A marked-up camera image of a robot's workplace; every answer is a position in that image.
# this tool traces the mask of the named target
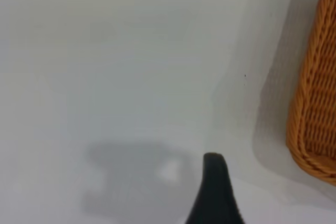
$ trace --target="white surface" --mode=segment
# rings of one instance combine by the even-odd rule
[[[247,223],[335,223],[285,147],[316,2],[0,0],[0,222],[181,223],[217,151]]]

